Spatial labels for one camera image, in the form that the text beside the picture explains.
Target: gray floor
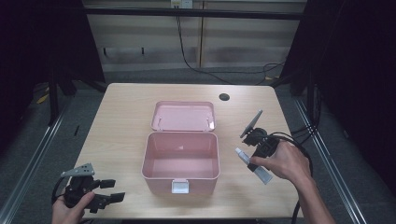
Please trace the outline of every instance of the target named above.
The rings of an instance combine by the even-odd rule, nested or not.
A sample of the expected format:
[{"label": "gray floor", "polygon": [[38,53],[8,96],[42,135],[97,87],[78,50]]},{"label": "gray floor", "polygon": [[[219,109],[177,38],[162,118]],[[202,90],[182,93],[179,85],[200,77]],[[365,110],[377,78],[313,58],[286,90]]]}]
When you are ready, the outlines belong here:
[{"label": "gray floor", "polygon": [[[230,71],[225,68],[212,68],[206,71]],[[233,68],[232,71],[261,71],[262,68]],[[263,79],[262,74],[216,74],[233,84],[253,85]],[[197,74],[190,69],[153,70],[133,73],[106,74],[106,80],[111,82],[155,82],[155,83],[207,83],[224,84],[224,82],[208,74]],[[78,153],[91,127],[95,113],[103,98],[101,92],[92,90],[81,83],[77,94],[70,99],[62,98],[62,104],[70,101],[64,113],[62,124],[52,139],[42,162],[37,166],[37,172],[32,176],[28,189],[22,195],[21,204],[17,204],[12,223],[50,223],[50,195],[61,171],[73,168]],[[289,86],[276,88],[276,94],[281,103],[290,130],[294,131],[304,126],[297,110],[295,100],[289,93]],[[49,121],[49,102],[37,105],[35,101],[29,106],[23,120],[20,134],[9,146],[0,159],[0,205],[3,206],[17,186],[20,176],[25,172],[30,159],[46,130]],[[367,223],[393,223],[396,220],[396,200],[388,188],[361,157],[359,150],[345,138],[343,128],[337,123],[332,113],[323,106],[319,133],[332,154],[342,177],[346,181],[351,194],[355,197]],[[318,182],[325,203],[335,217],[337,223],[353,223],[345,202],[332,182],[317,148],[312,141],[304,146],[309,151],[314,163],[314,178]],[[121,220],[95,220],[93,223],[121,223]],[[288,217],[265,219],[263,223],[290,223]]]}]

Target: metal frame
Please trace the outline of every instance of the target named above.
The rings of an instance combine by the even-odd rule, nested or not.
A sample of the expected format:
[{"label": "metal frame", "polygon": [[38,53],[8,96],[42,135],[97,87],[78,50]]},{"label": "metal frame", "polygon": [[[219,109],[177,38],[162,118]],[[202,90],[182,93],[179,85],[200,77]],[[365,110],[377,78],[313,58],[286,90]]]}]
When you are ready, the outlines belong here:
[{"label": "metal frame", "polygon": [[305,126],[308,128],[308,131],[312,133],[312,140],[314,141],[315,146],[318,149],[318,153],[323,160],[323,163],[332,178],[332,182],[337,188],[338,194],[343,201],[346,210],[348,211],[353,223],[356,224],[366,224],[367,221],[364,218],[363,212],[361,211],[358,202],[355,200],[355,197],[350,192],[347,183],[344,178],[341,176],[337,166],[332,159],[332,155],[327,149],[326,145],[323,142],[319,132],[315,132],[312,129],[311,122],[309,117],[306,114],[306,108],[304,103],[301,100],[296,100],[295,104],[297,109],[300,112],[300,115],[304,121]]},{"label": "metal frame", "polygon": [[23,174],[15,186],[14,190],[9,194],[7,201],[3,205],[0,211],[0,223],[1,224],[9,224],[14,218],[17,210],[25,196],[27,190],[30,187],[30,184],[35,177],[35,173],[37,172],[41,162],[44,160],[44,156],[46,155],[50,144],[52,142],[53,137],[58,132],[59,127],[64,119],[64,114],[69,108],[72,101],[72,97],[68,97],[63,110],[61,111],[58,118],[53,122],[51,126],[48,127],[46,133],[41,139],[40,144],[38,144],[37,149],[35,150],[35,154],[32,159],[30,159],[28,165],[26,166]]},{"label": "metal frame", "polygon": [[91,15],[208,17],[299,21],[303,13],[235,11],[212,9],[156,8],[156,7],[36,7],[35,13],[84,13]]}]

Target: wire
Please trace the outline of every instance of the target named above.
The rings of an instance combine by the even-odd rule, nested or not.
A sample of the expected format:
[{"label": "wire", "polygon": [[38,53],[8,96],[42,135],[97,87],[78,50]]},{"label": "wire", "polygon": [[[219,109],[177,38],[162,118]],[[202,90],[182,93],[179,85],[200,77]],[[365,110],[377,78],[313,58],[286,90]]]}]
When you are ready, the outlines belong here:
[{"label": "wire", "polygon": [[63,180],[64,180],[64,177],[59,178],[58,182],[56,182],[55,187],[52,190],[52,197],[51,197],[52,204],[54,204],[56,202],[56,200],[58,200],[58,198],[62,196],[62,194],[56,196],[56,191],[58,191],[58,188],[61,185]]},{"label": "wire", "polygon": [[93,219],[83,220],[83,221],[80,221],[78,224],[84,224],[84,223],[87,223],[87,222],[90,222],[90,224],[92,224],[93,223]]},{"label": "wire", "polygon": [[[315,106],[316,115],[315,115],[314,120],[311,122],[310,125],[305,126],[297,131],[291,132],[292,134],[297,134],[297,133],[309,131],[309,135],[303,141],[301,141],[301,144],[305,143],[315,132],[318,131],[320,115],[321,115],[321,103],[322,103],[322,97],[321,97],[320,91],[318,90],[318,87],[316,87],[316,106]],[[306,135],[306,133],[303,133],[303,134],[296,136],[294,138],[300,138],[305,135]]]},{"label": "wire", "polygon": [[[306,156],[306,158],[308,159],[308,161],[309,161],[309,171],[311,173],[311,176],[313,176],[313,174],[314,174],[314,166],[312,164],[312,159],[311,159],[311,156],[309,155],[309,153],[303,147],[302,143],[297,142],[289,134],[280,133],[280,132],[271,133],[271,134],[265,136],[264,138],[275,138],[275,139],[284,140],[284,141],[287,141],[287,142],[290,142],[290,143],[294,144],[304,154],[304,156]],[[295,224],[296,223],[297,215],[298,215],[299,210],[300,210],[300,201],[298,201],[297,204],[294,207],[293,215],[291,217],[291,224]]]},{"label": "wire", "polygon": [[[186,56],[185,56],[185,52],[184,52],[184,45],[183,45],[183,38],[182,38],[182,35],[181,35],[180,17],[177,17],[177,31],[178,31],[178,38],[179,38],[179,41],[180,41],[181,54],[182,54],[182,56],[183,56],[184,63],[185,63],[192,71],[195,71],[195,72],[197,72],[197,73],[202,73],[202,74],[210,75],[210,76],[212,76],[212,77],[218,79],[219,81],[225,82],[225,83],[230,84],[230,85],[236,85],[236,84],[235,84],[235,83],[232,83],[232,82],[230,82],[230,81],[227,81],[227,80],[225,80],[225,79],[223,79],[223,78],[221,78],[221,77],[218,77],[218,76],[216,76],[216,75],[214,75],[214,74],[223,74],[223,73],[227,73],[227,74],[261,74],[261,73],[263,73],[263,74],[264,74],[264,78],[263,78],[260,82],[254,84],[255,86],[258,86],[258,85],[262,84],[262,83],[265,81],[265,79],[266,79],[266,73],[267,73],[267,72],[269,72],[269,71],[271,71],[271,70],[273,70],[273,69],[275,69],[275,68],[277,68],[277,67],[279,67],[279,66],[283,66],[284,63],[285,63],[285,62],[282,62],[282,63],[268,63],[268,64],[266,64],[266,65],[262,68],[262,71],[260,71],[260,72],[235,72],[235,71],[205,72],[205,71],[202,71],[202,70],[198,70],[198,69],[195,69],[195,68],[191,67],[191,66],[189,65],[189,63],[187,62],[187,60],[186,60]],[[274,65],[274,67],[265,70],[265,67],[270,66],[270,65]]]}]

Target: pink plastic box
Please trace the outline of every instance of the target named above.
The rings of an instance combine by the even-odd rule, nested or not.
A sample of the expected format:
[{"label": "pink plastic box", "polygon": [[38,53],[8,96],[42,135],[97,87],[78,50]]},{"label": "pink plastic box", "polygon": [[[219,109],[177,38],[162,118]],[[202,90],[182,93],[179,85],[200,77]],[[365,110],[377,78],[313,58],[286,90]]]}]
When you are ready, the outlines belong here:
[{"label": "pink plastic box", "polygon": [[214,106],[209,102],[156,104],[142,175],[153,193],[213,192],[219,177]]}]

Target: wooden table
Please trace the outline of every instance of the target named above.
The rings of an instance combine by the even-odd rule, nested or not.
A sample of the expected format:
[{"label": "wooden table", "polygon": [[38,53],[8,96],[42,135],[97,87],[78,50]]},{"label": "wooden table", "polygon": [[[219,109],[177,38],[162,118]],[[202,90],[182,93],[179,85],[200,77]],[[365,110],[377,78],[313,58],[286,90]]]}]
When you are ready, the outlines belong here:
[{"label": "wooden table", "polygon": [[[227,93],[230,100],[221,101]],[[141,174],[147,138],[157,102],[206,101],[215,107],[219,139],[220,175],[211,195],[155,195]],[[268,133],[289,133],[274,89],[261,86],[111,84],[98,109],[76,166],[91,162],[95,179],[116,179],[113,189],[96,193],[126,192],[93,218],[257,218],[291,217],[298,196],[294,186],[276,176],[268,185],[249,171],[235,148],[251,155],[239,137],[258,110],[256,127]]]}]

